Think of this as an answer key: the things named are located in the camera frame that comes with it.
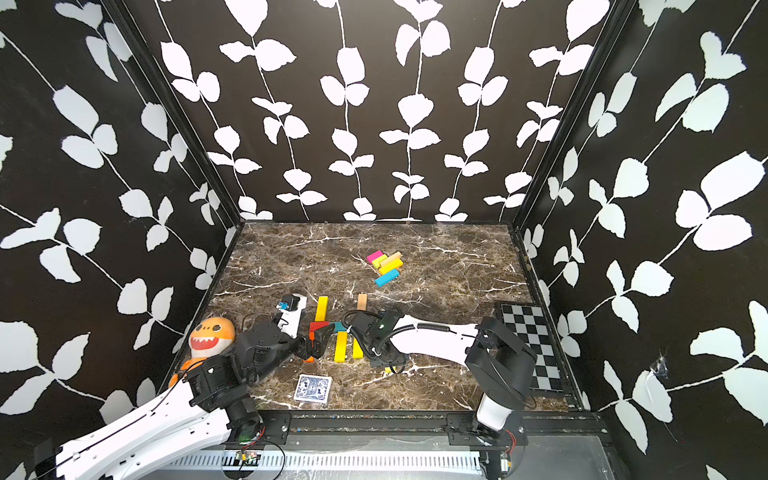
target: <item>orange plush shark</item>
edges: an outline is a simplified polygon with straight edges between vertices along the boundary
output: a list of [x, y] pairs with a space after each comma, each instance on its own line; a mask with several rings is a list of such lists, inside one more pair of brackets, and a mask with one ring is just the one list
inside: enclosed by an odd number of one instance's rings
[[[181, 371], [198, 367], [209, 356], [218, 355], [235, 341], [235, 327], [232, 322], [221, 316], [212, 316], [203, 320], [190, 334], [190, 349], [192, 358], [184, 362]], [[168, 382], [172, 387], [179, 381], [179, 375], [174, 374]]]

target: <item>white leaf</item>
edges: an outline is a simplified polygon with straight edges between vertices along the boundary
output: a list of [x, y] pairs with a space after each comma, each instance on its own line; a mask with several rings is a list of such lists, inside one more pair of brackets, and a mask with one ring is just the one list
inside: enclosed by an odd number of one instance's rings
[[276, 118], [264, 117], [264, 134], [275, 145], [277, 145], [277, 134], [282, 126], [283, 124]]
[[402, 201], [402, 198], [411, 191], [408, 187], [405, 185], [398, 185], [395, 187], [395, 202], [398, 204]]
[[191, 81], [192, 64], [190, 63], [189, 55], [187, 55], [184, 47], [172, 41], [162, 41], [160, 42], [160, 46], [165, 68], [167, 68], [171, 74]]
[[616, 296], [611, 300], [611, 308], [617, 317], [629, 326], [633, 332], [637, 333], [640, 326], [640, 320], [637, 314], [637, 308], [626, 296]]
[[146, 311], [147, 284], [141, 278], [126, 283], [123, 291], [120, 292], [120, 298], [118, 298], [118, 312], [123, 315], [135, 315]]
[[465, 177], [471, 177], [472, 175], [481, 174], [488, 171], [488, 165], [481, 161], [471, 161], [462, 168], [462, 175]]
[[563, 58], [563, 52], [559, 51], [554, 45], [547, 48], [537, 48], [528, 54], [535, 67], [546, 65], [550, 61], [560, 61]]
[[256, 45], [255, 53], [259, 67], [266, 71], [275, 71], [296, 60], [296, 56], [287, 46], [271, 38], [260, 41]]
[[294, 117], [293, 115], [288, 115], [286, 117], [286, 120], [283, 123], [283, 128], [285, 128], [286, 135], [288, 135], [289, 138], [294, 139], [305, 137], [310, 133], [301, 118]]
[[38, 335], [32, 327], [24, 322], [0, 322], [0, 337], [13, 339], [0, 349], [0, 373], [38, 365]]
[[531, 175], [525, 172], [516, 172], [507, 175], [507, 177], [504, 179], [504, 186], [507, 188], [507, 192], [509, 194], [513, 194], [514, 192], [530, 184], [532, 179], [533, 178]]
[[60, 224], [61, 215], [58, 212], [58, 208], [54, 208], [40, 215], [33, 227], [20, 228], [8, 235], [0, 242], [0, 248], [16, 248], [25, 243], [38, 240], [53, 240]]
[[382, 140], [388, 144], [394, 144], [401, 140], [408, 140], [408, 134], [402, 130], [387, 130], [379, 134]]
[[57, 379], [69, 380], [80, 370], [83, 364], [83, 351], [90, 335], [90, 333], [78, 335], [59, 347], [51, 364]]
[[395, 53], [397, 55], [397, 61], [405, 67], [406, 58], [408, 58], [408, 52], [416, 40], [419, 39], [419, 31], [413, 28], [411, 25], [400, 25], [400, 29], [397, 31], [397, 38], [395, 38]]
[[630, 286], [648, 296], [662, 296], [670, 291], [672, 280], [674, 277], [661, 265], [646, 260], [635, 269]]
[[723, 84], [709, 87], [690, 101], [683, 113], [683, 126], [692, 131], [715, 131], [728, 108], [728, 90]]
[[581, 37], [587, 30], [597, 25], [608, 12], [611, 3], [608, 0], [572, 0], [565, 13], [565, 26], [568, 40]]
[[611, 99], [608, 101], [608, 111], [620, 114], [624, 110], [632, 96], [635, 82], [637, 82], [637, 77], [630, 72], [626, 72], [619, 77], [614, 86], [614, 92], [611, 94]]
[[411, 128], [414, 128], [420, 121], [427, 118], [432, 113], [434, 107], [435, 104], [423, 94], [409, 95], [397, 102], [400, 116]]
[[109, 51], [107, 50], [107, 41], [103, 38], [96, 38], [88, 36], [85, 38], [85, 44], [88, 46], [88, 51], [91, 53], [96, 65], [114, 81], [118, 81], [118, 78], [114, 75], [112, 65], [109, 63]]
[[346, 160], [337, 160], [333, 162], [330, 167], [328, 167], [328, 170], [345, 175], [347, 177], [351, 177], [355, 174], [354, 166]]
[[164, 225], [153, 225], [147, 231], [147, 252], [151, 252], [166, 240], [168, 240], [168, 229]]
[[357, 137], [346, 130], [334, 128], [331, 140], [333, 140], [336, 148], [347, 154], [348, 157], [353, 156], [357, 150]]
[[598, 124], [600, 117], [605, 112], [605, 95], [599, 91], [592, 99], [592, 105], [589, 107], [589, 117], [587, 124], [590, 127], [594, 127]]
[[314, 205], [319, 204], [320, 202], [324, 202], [328, 200], [328, 197], [321, 194], [320, 192], [315, 192], [314, 190], [307, 190], [301, 193], [299, 196], [299, 199], [301, 200], [301, 203], [304, 205]]
[[598, 214], [598, 222], [613, 235], [624, 238], [627, 224], [624, 220], [624, 211], [617, 204], [605, 205]]
[[648, 450], [648, 431], [645, 429], [643, 417], [629, 402], [619, 402], [616, 405], [616, 415], [624, 428], [634, 439], [641, 452]]
[[616, 292], [617, 295], [621, 295], [624, 292], [624, 285], [627, 281], [624, 279], [624, 272], [621, 271], [619, 262], [616, 260], [611, 262], [607, 272], [605, 272], [605, 276], [611, 281], [611, 285], [614, 287], [614, 292]]
[[336, 54], [336, 64], [339, 66], [341, 76], [347, 85], [361, 81], [366, 77], [366, 67], [362, 62], [357, 47], [341, 48], [339, 53]]
[[563, 269], [563, 278], [565, 278], [565, 281], [571, 286], [576, 286], [576, 282], [578, 281], [578, 263], [568, 262]]
[[723, 372], [725, 388], [745, 410], [763, 423], [768, 423], [768, 372], [738, 368]]
[[740, 55], [735, 53], [723, 55], [723, 44], [713, 32], [704, 32], [699, 43], [701, 51], [704, 52], [704, 78], [726, 80], [746, 70]]
[[562, 187], [558, 192], [558, 197], [560, 197], [561, 200], [563, 200], [563, 205], [567, 206], [573, 201], [574, 194], [570, 188]]
[[568, 260], [568, 247], [564, 245], [558, 248], [558, 251], [555, 252], [554, 259], [552, 259], [552, 265], [557, 265], [560, 262], [568, 262]]
[[61, 149], [80, 165], [88, 168], [100, 168], [104, 157], [92, 141], [87, 138], [70, 135], [61, 142]]
[[595, 180], [589, 180], [589, 197], [605, 205], [608, 203], [608, 199], [605, 197], [605, 189]]
[[231, 125], [216, 129], [214, 132], [214, 138], [216, 139], [216, 143], [218, 143], [219, 146], [221, 146], [224, 151], [228, 152], [229, 154], [234, 153], [234, 151], [240, 146], [240, 135], [235, 131], [234, 128], [232, 128]]
[[533, 135], [536, 130], [538, 130], [538, 122], [533, 120], [526, 121], [523, 126], [520, 127], [520, 131], [518, 132], [516, 143], [518, 148], [522, 147], [525, 141]]
[[691, 190], [683, 190], [677, 201], [677, 210], [674, 218], [683, 228], [692, 228], [701, 225], [710, 214], [707, 202], [698, 193]]
[[373, 205], [365, 197], [356, 198], [352, 201], [352, 205], [360, 215], [365, 215], [373, 212]]
[[422, 53], [428, 57], [436, 57], [451, 48], [451, 36], [441, 22], [432, 20], [422, 34]]
[[98, 3], [88, 2], [80, 8], [71, 3], [61, 2], [57, 3], [54, 8], [59, 15], [79, 20], [94, 30], [101, 25], [101, 20], [104, 18], [101, 14], [101, 5]]
[[125, 43], [125, 39], [118, 30], [118, 27], [114, 23], [105, 22], [104, 33], [107, 35], [107, 43], [114, 56], [121, 61], [128, 61], [133, 53], [131, 53], [128, 45]]
[[203, 94], [208, 101], [218, 101], [221, 94], [221, 86], [219, 86], [219, 78], [210, 73], [209, 71], [202, 71], [197, 76], [197, 89]]
[[459, 206], [459, 201], [456, 198], [446, 198], [441, 204], [440, 204], [440, 213], [446, 214], [446, 215], [453, 215], [455, 211], [457, 211]]
[[701, 191], [714, 210], [754, 190], [763, 175], [763, 164], [745, 151], [710, 170], [701, 181]]
[[534, 112], [540, 119], [546, 120], [547, 118], [554, 117], [563, 111], [562, 107], [557, 105], [550, 105], [545, 107], [541, 102], [529, 101], [525, 104], [532, 112]]
[[578, 155], [576, 154], [576, 148], [571, 147], [568, 153], [565, 154], [565, 160], [563, 160], [563, 181], [569, 180], [574, 176], [578, 169]]
[[683, 100], [693, 97], [696, 94], [696, 80], [690, 73], [683, 74], [675, 81], [656, 108], [656, 121], [659, 121], [670, 108], [679, 104]]
[[148, 103], [141, 112], [141, 124], [155, 137], [168, 140], [168, 123], [162, 105]]
[[30, 412], [40, 395], [51, 385], [55, 377], [51, 373], [33, 376], [24, 382], [15, 392], [0, 406], [0, 413], [5, 415], [18, 415]]
[[57, 245], [56, 247], [46, 248], [40, 253], [40, 264], [56, 279], [64, 280], [67, 283], [77, 283], [81, 278], [72, 269], [69, 262], [67, 247]]
[[143, 404], [150, 402], [155, 397], [154, 383], [149, 378], [144, 379], [136, 390], [136, 406], [140, 407]]
[[738, 215], [715, 215], [707, 218], [694, 235], [694, 243], [702, 250], [725, 250], [752, 237], [752, 226]]
[[464, 67], [464, 78], [482, 85], [493, 66], [494, 53], [490, 47], [475, 47]]
[[134, 409], [128, 394], [122, 390], [115, 390], [107, 397], [107, 401], [98, 410], [104, 423], [112, 423], [126, 413]]
[[344, 89], [344, 94], [351, 105], [358, 107], [368, 96], [369, 90], [364, 84], [352, 84]]
[[571, 50], [566, 51], [563, 54], [563, 59], [560, 60], [560, 66], [558, 67], [558, 74], [570, 75], [577, 71], [584, 70], [587, 66], [589, 58], [592, 56], [592, 45], [576, 45]]
[[424, 184], [416, 184], [411, 187], [411, 198], [413, 200], [421, 200], [429, 196], [429, 189]]
[[408, 148], [411, 150], [419, 150], [429, 145], [440, 143], [440, 137], [428, 128], [420, 128], [414, 130], [408, 136]]
[[266, 0], [224, 0], [237, 23], [253, 37], [266, 18]]
[[354, 168], [371, 168], [373, 166], [373, 155], [360, 155], [352, 162], [352, 166]]
[[170, 299], [174, 295], [174, 288], [169, 286], [163, 288], [152, 299], [152, 316], [158, 322], [164, 322], [168, 318], [168, 312], [170, 312]]
[[648, 167], [633, 158], [621, 161], [614, 183], [614, 197], [639, 197], [648, 190]]
[[53, 94], [53, 102], [59, 113], [75, 127], [90, 135], [98, 123], [96, 110], [80, 94], [69, 86], [57, 90]]
[[544, 127], [541, 127], [541, 130], [538, 131], [538, 135], [536, 135], [536, 141], [550, 141], [554, 136], [554, 133], [557, 131], [559, 124], [560, 121], [557, 118], [550, 118], [547, 120], [547, 123], [544, 124]]
[[239, 63], [241, 60], [248, 56], [256, 57], [256, 51], [253, 50], [253, 47], [245, 45], [241, 41], [234, 41], [232, 43], [219, 45], [219, 51], [225, 54], [231, 61], [235, 63]]
[[81, 255], [94, 251], [100, 232], [100, 225], [85, 218], [75, 218], [64, 224], [64, 236], [67, 238], [67, 243]]
[[737, 362], [744, 360], [741, 337], [731, 329], [717, 328], [699, 333], [690, 343], [691, 355], [717, 355]]
[[158, 155], [157, 158], [154, 161], [154, 164], [152, 164], [152, 169], [156, 172], [162, 172], [167, 173], [168, 168], [170, 167], [170, 159], [174, 155], [170, 152], [170, 150], [163, 150]]
[[462, 98], [464, 105], [474, 105], [480, 100], [482, 88], [478, 84], [464, 83], [458, 87], [458, 96]]
[[616, 117], [610, 112], [605, 112], [598, 122], [598, 137], [610, 134], [615, 128]]

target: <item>floor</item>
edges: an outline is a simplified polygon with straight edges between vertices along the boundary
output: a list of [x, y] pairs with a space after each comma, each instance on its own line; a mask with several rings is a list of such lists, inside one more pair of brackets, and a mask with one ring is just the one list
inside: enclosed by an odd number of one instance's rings
[[[400, 251], [400, 278], [377, 288], [366, 257], [376, 250]], [[476, 323], [491, 316], [496, 301], [530, 302], [531, 297], [502, 225], [405, 225], [352, 223], [248, 224], [215, 289], [208, 316], [225, 316], [236, 328], [249, 313], [273, 313], [286, 293], [308, 297], [305, 333], [318, 296], [328, 296], [327, 319], [356, 308], [368, 293], [369, 310], [398, 303], [416, 318], [442, 323]], [[482, 391], [469, 371], [433, 357], [414, 355], [403, 374], [372, 369], [364, 359], [333, 361], [335, 340], [314, 363], [293, 358], [255, 386], [261, 409], [456, 410], [478, 407]], [[299, 374], [333, 377], [327, 404], [296, 402]], [[567, 410], [559, 398], [537, 398], [540, 410]]]

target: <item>yellow block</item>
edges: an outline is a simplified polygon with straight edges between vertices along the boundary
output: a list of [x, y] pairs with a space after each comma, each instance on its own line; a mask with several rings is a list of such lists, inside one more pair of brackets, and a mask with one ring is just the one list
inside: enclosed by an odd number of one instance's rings
[[381, 264], [379, 265], [379, 267], [381, 267], [381, 266], [386, 266], [386, 264], [387, 264], [387, 263], [389, 263], [389, 262], [394, 262], [395, 260], [399, 259], [401, 256], [402, 256], [402, 254], [401, 254], [400, 252], [395, 252], [395, 253], [393, 253], [392, 255], [390, 255], [390, 256], [389, 256], [389, 258], [387, 258], [386, 260], [384, 260], [383, 262], [381, 262]]
[[377, 258], [376, 260], [372, 261], [371, 265], [373, 265], [374, 268], [379, 268], [380, 266], [382, 266], [382, 262], [384, 260], [386, 260], [386, 259], [387, 259], [387, 256], [386, 255], [382, 255], [379, 258]]
[[326, 311], [328, 310], [328, 297], [321, 296], [317, 299], [317, 312], [315, 313], [316, 322], [326, 321]]
[[333, 356], [333, 361], [336, 363], [344, 363], [346, 361], [347, 335], [347, 332], [338, 332], [336, 334], [336, 354]]
[[381, 268], [379, 268], [379, 273], [383, 275], [387, 272], [394, 270], [395, 268], [400, 268], [401, 266], [402, 266], [402, 260], [397, 259], [394, 262], [389, 262], [386, 264], [386, 266], [382, 266]]

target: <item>black wallpaper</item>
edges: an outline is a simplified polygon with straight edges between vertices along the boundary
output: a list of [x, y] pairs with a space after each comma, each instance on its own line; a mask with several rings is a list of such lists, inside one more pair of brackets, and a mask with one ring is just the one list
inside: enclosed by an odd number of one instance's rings
[[768, 11], [663, 7], [630, 16], [522, 233], [632, 478], [762, 478]]
[[514, 216], [610, 8], [126, 3], [244, 218], [470, 223]]
[[0, 2], [0, 478], [154, 397], [234, 235], [115, 32]]

